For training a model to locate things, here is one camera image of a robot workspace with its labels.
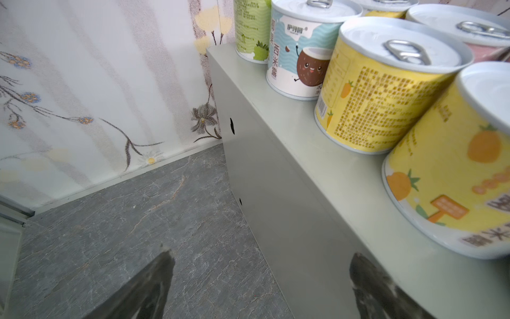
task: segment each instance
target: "floor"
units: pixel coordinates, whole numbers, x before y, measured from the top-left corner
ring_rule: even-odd
[[[293,318],[231,192],[223,146],[30,219],[12,318],[81,318],[160,252],[164,318]]]

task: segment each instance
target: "coconut cartoon character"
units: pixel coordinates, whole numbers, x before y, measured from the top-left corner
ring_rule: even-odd
[[[333,54],[333,50],[321,47],[305,47],[298,53],[296,45],[297,75],[300,81],[307,86],[317,86],[324,82],[327,66]]]

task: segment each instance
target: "wall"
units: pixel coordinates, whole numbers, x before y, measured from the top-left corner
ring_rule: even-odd
[[[233,0],[0,0],[0,194],[36,209],[220,139],[206,48],[233,41]]]

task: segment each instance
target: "barcode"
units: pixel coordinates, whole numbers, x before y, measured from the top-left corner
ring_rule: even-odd
[[[319,115],[321,119],[324,119],[326,116],[327,106],[326,103],[324,103],[321,95],[319,95],[319,99],[317,100],[317,108],[319,109]]]

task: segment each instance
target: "metal pull ring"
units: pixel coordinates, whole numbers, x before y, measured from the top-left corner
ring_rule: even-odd
[[[510,31],[477,22],[464,21],[457,24],[457,28],[469,33],[486,35],[499,39],[510,39]]]
[[[403,44],[412,47],[415,51],[403,51],[398,48],[395,48],[394,44]],[[388,51],[391,52],[397,59],[407,63],[413,64],[423,64],[423,65],[431,65],[430,58],[425,51],[425,48],[421,45],[410,41],[403,40],[389,40],[384,43],[384,46]]]
[[[333,0],[308,0],[307,5],[317,8],[328,9],[333,4]]]
[[[375,0],[377,2],[383,4],[406,4],[409,3],[409,0]]]

